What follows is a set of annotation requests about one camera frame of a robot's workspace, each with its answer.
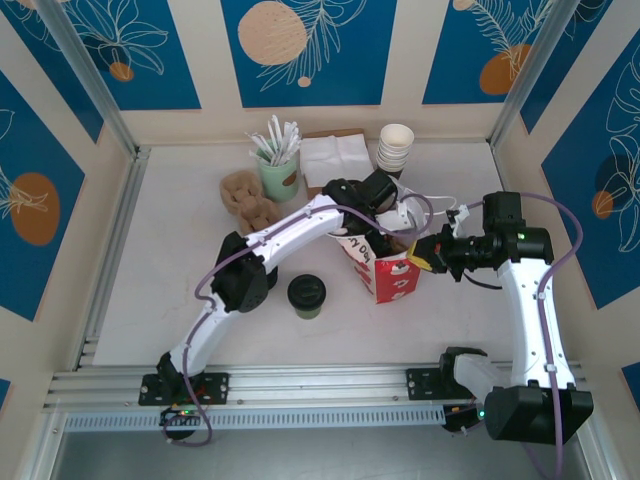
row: green cup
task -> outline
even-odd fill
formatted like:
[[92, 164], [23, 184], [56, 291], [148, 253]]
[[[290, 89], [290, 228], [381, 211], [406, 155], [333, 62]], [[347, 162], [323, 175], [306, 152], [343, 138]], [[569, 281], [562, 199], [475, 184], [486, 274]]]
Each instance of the green cup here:
[[284, 165], [272, 167], [266, 161], [258, 161], [260, 179], [264, 186], [264, 193], [269, 200], [286, 202], [298, 193], [298, 160], [296, 153]]

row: paper cup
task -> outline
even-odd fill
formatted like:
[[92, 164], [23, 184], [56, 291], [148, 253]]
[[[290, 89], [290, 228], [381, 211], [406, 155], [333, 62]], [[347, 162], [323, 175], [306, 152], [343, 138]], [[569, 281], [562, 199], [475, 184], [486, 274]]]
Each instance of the paper cup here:
[[384, 162], [378, 162], [378, 166], [384, 170], [388, 170], [390, 172], [392, 171], [396, 171], [396, 170], [402, 170], [405, 167], [406, 164], [402, 164], [402, 165], [389, 165], [386, 164]]
[[383, 163], [390, 167], [396, 167], [400, 165], [405, 165], [407, 163], [407, 157], [397, 158], [397, 159], [388, 159], [384, 155], [376, 155], [376, 162]]
[[390, 154], [390, 153], [385, 153], [382, 150], [378, 150], [378, 156], [382, 157], [385, 160], [388, 160], [390, 162], [402, 161], [402, 160], [405, 160], [409, 156], [409, 152]]
[[399, 179], [402, 171], [404, 170], [404, 166], [406, 162], [399, 162], [396, 164], [390, 164], [385, 162], [380, 156], [376, 157], [376, 163], [378, 164], [378, 168], [383, 172], [391, 175], [392, 177]]
[[389, 150], [388, 147], [385, 147], [382, 143], [378, 146], [378, 151], [381, 152], [382, 154], [384, 154], [386, 157], [402, 157], [404, 155], [407, 155], [409, 153], [409, 151], [411, 150], [410, 147], [407, 147], [403, 150]]
[[386, 173], [387, 175], [389, 175], [390, 177], [395, 178], [396, 180], [400, 180], [400, 175], [402, 175], [402, 170], [387, 170], [386, 168], [383, 167], [378, 167], [378, 170], [382, 170], [384, 173]]
[[414, 139], [413, 131], [399, 123], [391, 123], [380, 131], [380, 142], [391, 149], [411, 147]]

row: napkin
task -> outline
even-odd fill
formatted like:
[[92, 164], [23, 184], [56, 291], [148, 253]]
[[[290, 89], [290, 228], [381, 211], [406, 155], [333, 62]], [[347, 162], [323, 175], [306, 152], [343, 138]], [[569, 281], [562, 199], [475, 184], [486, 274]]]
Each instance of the napkin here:
[[310, 188], [330, 180], [364, 180], [373, 172], [364, 135], [305, 138], [300, 145], [300, 169]]

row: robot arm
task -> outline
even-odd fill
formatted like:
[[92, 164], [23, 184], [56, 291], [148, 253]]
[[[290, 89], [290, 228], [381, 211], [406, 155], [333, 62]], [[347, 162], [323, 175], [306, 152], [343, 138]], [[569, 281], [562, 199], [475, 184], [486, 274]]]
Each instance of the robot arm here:
[[[344, 215], [331, 208], [335, 205], [330, 197], [318, 195], [298, 212], [265, 230], [244, 238], [240, 238], [237, 233], [225, 238], [217, 263], [246, 248], [247, 245], [260, 245], [216, 275], [211, 285], [212, 301], [207, 303], [198, 318], [209, 315], [190, 342], [187, 355], [189, 375], [196, 375], [204, 370], [207, 360], [220, 343], [232, 318], [257, 308], [266, 299], [269, 277], [274, 278], [277, 275], [275, 269], [285, 257], [312, 240], [342, 227]], [[323, 207], [328, 208], [319, 213], [312, 213]], [[301, 213], [304, 214], [304, 218], [298, 220]], [[281, 230], [280, 233], [265, 240], [270, 232], [278, 230]], [[182, 356], [187, 340], [188, 335], [170, 352], [171, 363], [176, 373], [183, 373]]]
[[377, 214], [378, 208], [396, 196], [396, 185], [380, 171], [363, 182], [333, 180], [321, 195], [275, 225], [246, 237], [236, 232], [227, 235], [216, 265], [249, 246], [255, 248], [215, 274], [209, 301], [196, 320], [198, 328], [194, 325], [191, 330], [195, 329], [195, 334], [186, 335], [179, 345], [161, 357], [157, 365], [158, 381], [166, 392], [165, 397], [171, 403], [188, 398], [183, 374], [197, 377], [204, 371], [230, 321], [254, 310], [266, 299], [276, 283], [278, 264], [300, 247], [322, 235], [345, 229], [350, 235], [364, 235], [377, 256], [389, 255], [391, 245], [377, 229], [352, 213], [343, 213], [338, 205], [348, 206], [390, 230], [412, 228], [407, 220], [411, 212], [407, 212], [407, 206], [402, 203], [397, 204], [394, 211]]
[[568, 440], [593, 411], [593, 400], [589, 392], [576, 390], [562, 349], [551, 281], [543, 299], [552, 348], [552, 362], [547, 360], [537, 291], [553, 261], [549, 233], [526, 226], [520, 195], [512, 192], [484, 197], [482, 237], [461, 238], [456, 235], [459, 222], [450, 221], [453, 227], [445, 225], [442, 232], [418, 240], [409, 258], [434, 273], [449, 272], [458, 282], [465, 269], [497, 271], [510, 308], [514, 360], [511, 378], [486, 355], [465, 353], [469, 349], [464, 348], [448, 349], [441, 365], [449, 365], [450, 380], [466, 387], [485, 405], [492, 438], [549, 444], [555, 442], [549, 378], [549, 369], [553, 369], [560, 390], [564, 439]]
[[[378, 229], [359, 216], [341, 211], [339, 206], [350, 207], [371, 220], [383, 222], [391, 230], [411, 228], [406, 223], [406, 218], [411, 216], [407, 215], [406, 205], [400, 204], [397, 214], [377, 215], [376, 210], [396, 196], [395, 184], [379, 171], [363, 182], [333, 180], [322, 195], [278, 224], [247, 237], [237, 233], [228, 235], [217, 265], [229, 261], [248, 246], [254, 248], [215, 274], [210, 301], [196, 322], [199, 326], [195, 334], [187, 335], [160, 359], [154, 381], [165, 392], [162, 401], [169, 404], [187, 401], [184, 375], [190, 377], [194, 390], [198, 390], [207, 360], [231, 319], [252, 311], [266, 299], [269, 288], [275, 285], [277, 266], [287, 255], [319, 236], [340, 229], [350, 235], [364, 235], [378, 257], [389, 255], [390, 243]], [[549, 233], [526, 226], [517, 193], [487, 195], [483, 210], [484, 236], [460, 238], [459, 222], [454, 222], [455, 228], [445, 225], [442, 232], [418, 240], [409, 252], [409, 259], [434, 273], [449, 272], [456, 281], [460, 281], [465, 269], [493, 268], [498, 272], [511, 308], [515, 336], [511, 378], [495, 369], [483, 352], [461, 348], [450, 348], [443, 355], [448, 358], [444, 362], [449, 365], [448, 376], [485, 404], [487, 429], [492, 438], [551, 444], [554, 443], [551, 385], [535, 297], [537, 283], [553, 261]], [[575, 388], [575, 379], [562, 350], [550, 289], [544, 305], [553, 368], [557, 369], [561, 392], [566, 441], [591, 414], [593, 401], [590, 393]]]

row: black cup lid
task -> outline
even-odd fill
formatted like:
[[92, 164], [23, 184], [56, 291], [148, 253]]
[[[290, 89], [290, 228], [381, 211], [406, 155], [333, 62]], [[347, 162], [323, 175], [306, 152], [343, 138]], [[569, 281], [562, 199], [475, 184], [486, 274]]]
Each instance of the black cup lid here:
[[327, 289], [318, 277], [305, 274], [291, 280], [287, 297], [293, 308], [308, 312], [322, 306], [327, 298]]

